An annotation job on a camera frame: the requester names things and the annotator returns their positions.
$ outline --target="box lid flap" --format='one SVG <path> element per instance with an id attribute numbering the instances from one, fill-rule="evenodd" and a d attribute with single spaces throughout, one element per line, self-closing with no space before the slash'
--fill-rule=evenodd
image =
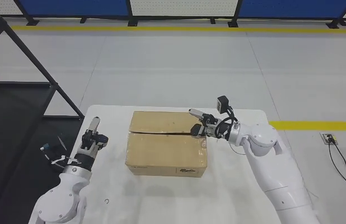
<path id="1" fill-rule="evenodd" d="M 129 131 L 138 133 L 190 133 L 200 124 L 198 118 L 188 112 L 135 111 Z"/>

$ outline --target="cardboard box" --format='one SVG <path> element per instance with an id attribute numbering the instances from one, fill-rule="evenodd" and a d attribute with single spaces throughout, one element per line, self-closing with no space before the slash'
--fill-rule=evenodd
<path id="1" fill-rule="evenodd" d="M 196 123 L 189 113 L 135 111 L 125 164 L 134 175 L 201 177 L 207 168 L 206 138 L 188 135 Z"/>

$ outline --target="blue partition wall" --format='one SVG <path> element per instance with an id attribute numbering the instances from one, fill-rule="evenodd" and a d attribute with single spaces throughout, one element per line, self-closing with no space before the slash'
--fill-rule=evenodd
<path id="1" fill-rule="evenodd" d="M 127 16 L 125 0 L 20 0 L 29 15 Z"/>
<path id="2" fill-rule="evenodd" d="M 337 18 L 346 0 L 243 0 L 239 17 Z"/>

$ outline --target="barrier base foot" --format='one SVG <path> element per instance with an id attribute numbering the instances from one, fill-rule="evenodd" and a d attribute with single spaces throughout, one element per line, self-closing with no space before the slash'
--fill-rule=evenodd
<path id="1" fill-rule="evenodd" d="M 87 20 L 87 18 L 83 17 L 83 18 L 81 18 L 80 23 L 84 24 L 86 22 L 86 20 Z"/>
<path id="2" fill-rule="evenodd" d="M 26 24 L 26 26 L 36 26 L 39 22 L 40 20 L 31 20 Z"/>
<path id="3" fill-rule="evenodd" d="M 339 29 L 339 27 L 338 27 L 338 25 L 337 25 L 338 23 L 339 23 L 339 21 L 333 20 L 332 22 L 327 23 L 326 25 L 327 25 L 330 29 Z"/>
<path id="4" fill-rule="evenodd" d="M 137 26 L 137 25 L 138 25 L 138 20 L 128 20 L 127 26 Z"/>
<path id="5" fill-rule="evenodd" d="M 237 22 L 228 22 L 229 27 L 239 27 Z"/>
<path id="6" fill-rule="evenodd" d="M 346 22 L 344 20 L 340 20 L 341 26 L 346 26 Z"/>

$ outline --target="black cable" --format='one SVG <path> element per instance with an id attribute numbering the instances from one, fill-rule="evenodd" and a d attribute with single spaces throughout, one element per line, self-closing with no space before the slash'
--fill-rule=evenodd
<path id="1" fill-rule="evenodd" d="M 224 122 L 227 122 L 228 120 L 232 120 L 231 117 L 227 117 L 227 118 L 224 118 L 216 127 L 216 129 L 214 130 L 214 135 L 216 136 L 216 138 L 222 138 L 221 136 L 218 136 L 218 130 L 219 130 L 219 127 L 224 123 Z"/>
<path id="2" fill-rule="evenodd" d="M 228 107 L 228 110 L 227 110 L 227 114 L 229 115 L 229 117 L 225 118 L 224 120 L 222 120 L 216 127 L 216 129 L 214 130 L 214 135 L 216 136 L 216 138 L 221 138 L 220 136 L 218 136 L 218 130 L 219 130 L 219 127 L 222 125 L 222 123 L 224 122 L 227 122 L 228 120 L 231 120 L 231 125 L 229 127 L 229 133 L 231 131 L 231 127 L 233 126 L 233 123 L 234 121 L 238 121 L 238 119 L 235 117 L 234 115 L 234 111 L 233 111 L 233 108 L 231 108 L 231 106 Z"/>
<path id="3" fill-rule="evenodd" d="M 336 168 L 337 172 L 340 174 L 340 176 L 346 181 L 346 178 L 341 174 L 339 169 L 337 169 L 336 164 L 335 164 L 334 160 L 332 159 L 330 142 L 329 142 L 329 153 L 330 153 L 330 158 L 331 158 L 332 164 L 335 166 L 335 168 Z"/>
<path id="4" fill-rule="evenodd" d="M 342 155 L 342 153 L 341 153 L 339 147 L 337 147 L 336 143 L 334 143 L 334 146 L 337 148 L 337 151 L 339 151 L 339 154 L 341 155 L 341 157 L 342 157 L 342 159 L 343 159 L 343 161 L 345 162 L 345 165 L 346 165 L 345 157 Z"/>

